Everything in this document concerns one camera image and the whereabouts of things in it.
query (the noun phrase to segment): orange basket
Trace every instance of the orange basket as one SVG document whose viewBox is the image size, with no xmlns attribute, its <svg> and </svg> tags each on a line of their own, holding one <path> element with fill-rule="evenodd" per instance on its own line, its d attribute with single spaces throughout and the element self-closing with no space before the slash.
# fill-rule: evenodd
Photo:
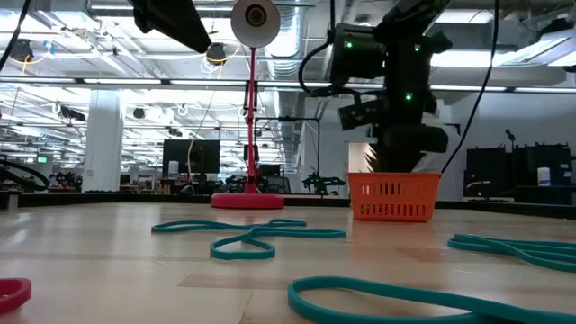
<svg viewBox="0 0 576 324">
<path fill-rule="evenodd" d="M 430 221 L 440 182 L 436 173 L 349 173 L 358 221 Z"/>
</svg>

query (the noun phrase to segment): red round base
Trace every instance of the red round base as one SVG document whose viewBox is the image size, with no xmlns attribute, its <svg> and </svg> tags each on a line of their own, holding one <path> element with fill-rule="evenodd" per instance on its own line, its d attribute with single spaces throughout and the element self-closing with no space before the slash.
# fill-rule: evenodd
<svg viewBox="0 0 576 324">
<path fill-rule="evenodd" d="M 215 193 L 210 206 L 223 209 L 283 209 L 284 198 L 278 194 L 265 193 Z"/>
<path fill-rule="evenodd" d="M 24 305 L 32 297 L 32 283 L 28 279 L 0 279 L 0 315 Z"/>
</svg>

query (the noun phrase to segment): red object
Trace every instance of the red object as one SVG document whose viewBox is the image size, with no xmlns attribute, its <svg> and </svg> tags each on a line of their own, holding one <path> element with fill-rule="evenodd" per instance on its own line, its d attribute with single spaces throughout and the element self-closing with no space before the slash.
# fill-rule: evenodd
<svg viewBox="0 0 576 324">
<path fill-rule="evenodd" d="M 284 208 L 284 198 L 278 194 L 256 193 L 256 161 L 254 160 L 254 97 L 255 97 L 255 75 L 256 69 L 256 49 L 250 48 L 250 87 L 248 89 L 248 181 L 245 193 L 216 193 L 212 195 L 210 206 L 213 208 L 225 209 L 282 209 Z"/>
<path fill-rule="evenodd" d="M 254 160 L 254 83 L 256 70 L 256 49 L 250 48 L 250 88 L 248 89 L 248 181 L 246 182 L 246 194 L 256 193 L 256 161 Z"/>
<path fill-rule="evenodd" d="M 18 309 L 31 297 L 32 283 L 30 280 L 21 278 L 0 279 L 0 315 Z"/>
<path fill-rule="evenodd" d="M 430 221 L 440 174 L 350 173 L 350 198 L 358 221 Z"/>
<path fill-rule="evenodd" d="M 215 193 L 210 200 L 213 208 L 271 210 L 284 208 L 284 198 L 266 193 Z"/>
</svg>

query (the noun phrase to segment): teal rubber band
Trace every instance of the teal rubber band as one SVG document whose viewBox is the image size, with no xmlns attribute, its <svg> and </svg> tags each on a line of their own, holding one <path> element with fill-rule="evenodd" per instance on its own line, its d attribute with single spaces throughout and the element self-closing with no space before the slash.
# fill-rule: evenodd
<svg viewBox="0 0 576 324">
<path fill-rule="evenodd" d="M 192 230 L 247 230 L 246 233 L 223 238 L 210 244 L 211 257 L 225 260 L 263 260 L 274 257 L 276 248 L 270 243 L 256 239 L 258 237 L 289 237 L 310 239 L 335 239 L 345 238 L 346 232 L 335 229 L 278 229 L 279 227 L 306 227 L 307 223 L 300 220 L 270 220 L 264 224 L 232 225 L 211 220 L 179 220 L 171 221 L 152 227 L 153 233 L 175 233 Z M 225 245 L 244 242 L 262 248 L 262 251 L 237 251 L 225 252 L 218 248 Z"/>
<path fill-rule="evenodd" d="M 384 317 L 328 310 L 305 301 L 298 293 L 314 289 L 348 289 L 373 295 L 470 311 L 443 317 Z M 319 324 L 494 324 L 494 323 L 576 323 L 576 316 L 545 310 L 529 310 L 495 301 L 486 301 L 447 292 L 407 288 L 355 278 L 318 276 L 294 280 L 288 287 L 290 308 Z"/>
<path fill-rule="evenodd" d="M 483 238 L 456 234 L 450 248 L 514 256 L 545 268 L 576 273 L 576 244 L 553 241 Z"/>
</svg>

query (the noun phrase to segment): wooden floor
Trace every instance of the wooden floor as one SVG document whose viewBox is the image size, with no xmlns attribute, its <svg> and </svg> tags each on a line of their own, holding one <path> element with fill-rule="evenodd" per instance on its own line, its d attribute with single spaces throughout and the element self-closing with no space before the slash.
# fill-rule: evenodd
<svg viewBox="0 0 576 324">
<path fill-rule="evenodd" d="M 237 224 L 306 220 L 348 238 L 268 238 L 276 258 L 210 259 L 229 233 L 152 235 L 174 220 Z M 343 208 L 222 211 L 207 205 L 107 203 L 30 208 L 0 214 L 0 277 L 27 277 L 33 296 L 5 323 L 277 324 L 308 323 L 290 311 L 294 278 L 345 275 L 460 293 L 550 311 L 576 310 L 576 274 L 512 257 L 454 250 L 455 233 L 576 241 L 576 222 L 437 211 L 429 224 L 353 222 Z M 244 248 L 240 244 L 231 249 Z M 318 305 L 367 314 L 436 316 L 462 312 L 346 291 L 306 292 Z"/>
</svg>

